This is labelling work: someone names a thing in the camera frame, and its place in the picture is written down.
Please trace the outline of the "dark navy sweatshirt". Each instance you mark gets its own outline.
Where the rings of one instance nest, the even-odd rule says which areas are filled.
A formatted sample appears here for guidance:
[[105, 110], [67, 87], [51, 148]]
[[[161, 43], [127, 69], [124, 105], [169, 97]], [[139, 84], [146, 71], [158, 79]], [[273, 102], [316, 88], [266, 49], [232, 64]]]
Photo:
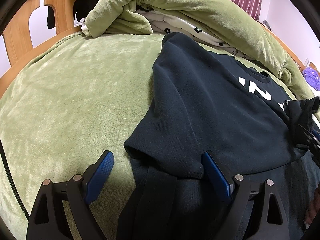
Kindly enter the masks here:
[[316, 128], [319, 99], [292, 101], [266, 72], [170, 33], [153, 67], [154, 98], [124, 147], [136, 189], [117, 239], [216, 239], [228, 207], [201, 162], [206, 151], [247, 181], [274, 181], [291, 239], [319, 170], [301, 131]]

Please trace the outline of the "purple plush toy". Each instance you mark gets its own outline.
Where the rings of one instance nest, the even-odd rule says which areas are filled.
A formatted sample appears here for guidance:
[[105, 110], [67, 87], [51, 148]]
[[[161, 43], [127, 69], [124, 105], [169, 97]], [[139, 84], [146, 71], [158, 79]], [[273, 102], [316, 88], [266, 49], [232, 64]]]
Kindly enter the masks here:
[[308, 67], [302, 71], [302, 75], [306, 80], [306, 82], [308, 83], [308, 85], [310, 85], [315, 90], [320, 89], [319, 73], [317, 72], [317, 70], [311, 67]]

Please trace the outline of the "green plush bed sheet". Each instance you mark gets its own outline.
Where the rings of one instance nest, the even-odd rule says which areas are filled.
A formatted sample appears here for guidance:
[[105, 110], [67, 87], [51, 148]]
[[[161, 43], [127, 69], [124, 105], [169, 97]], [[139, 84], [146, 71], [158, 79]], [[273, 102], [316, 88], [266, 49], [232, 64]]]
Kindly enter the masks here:
[[92, 211], [108, 239], [135, 188], [123, 143], [152, 98], [161, 34], [68, 36], [29, 63], [1, 98], [1, 140], [31, 211], [45, 178], [68, 179], [109, 149], [115, 167]]

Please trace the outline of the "white floral quilt lining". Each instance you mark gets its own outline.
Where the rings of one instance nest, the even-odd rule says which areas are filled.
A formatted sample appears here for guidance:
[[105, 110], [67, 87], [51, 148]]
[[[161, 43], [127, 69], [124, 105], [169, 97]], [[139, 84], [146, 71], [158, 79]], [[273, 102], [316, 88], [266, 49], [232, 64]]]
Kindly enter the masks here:
[[177, 16], [171, 16], [153, 10], [143, 11], [138, 9], [136, 12], [138, 15], [148, 20], [154, 32], [163, 34], [169, 34], [173, 32], [183, 33], [197, 42], [211, 47], [220, 47], [234, 56], [242, 57], [247, 60], [253, 60], [251, 57], [231, 46], [226, 41], [216, 37], [213, 34], [209, 34], [208, 32], [191, 24], [189, 21], [183, 20]]

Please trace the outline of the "green folded quilt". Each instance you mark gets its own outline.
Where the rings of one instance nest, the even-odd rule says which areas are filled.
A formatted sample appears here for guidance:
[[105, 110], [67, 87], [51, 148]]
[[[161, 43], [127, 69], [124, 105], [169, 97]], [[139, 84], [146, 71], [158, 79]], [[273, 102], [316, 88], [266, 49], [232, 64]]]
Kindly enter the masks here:
[[136, 12], [137, 7], [193, 24], [259, 61], [300, 99], [313, 97], [300, 70], [281, 44], [230, 0], [100, 0], [88, 13], [81, 29], [91, 37], [103, 33], [152, 34], [149, 21]]

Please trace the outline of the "wooden bed frame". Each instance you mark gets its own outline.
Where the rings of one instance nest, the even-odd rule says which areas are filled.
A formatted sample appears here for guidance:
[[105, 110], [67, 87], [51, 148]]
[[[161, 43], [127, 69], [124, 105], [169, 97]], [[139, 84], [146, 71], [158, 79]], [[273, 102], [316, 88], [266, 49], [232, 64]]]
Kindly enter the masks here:
[[8, 0], [1, 11], [1, 35], [10, 67], [1, 75], [1, 93], [19, 72], [60, 39], [80, 31], [76, 0]]

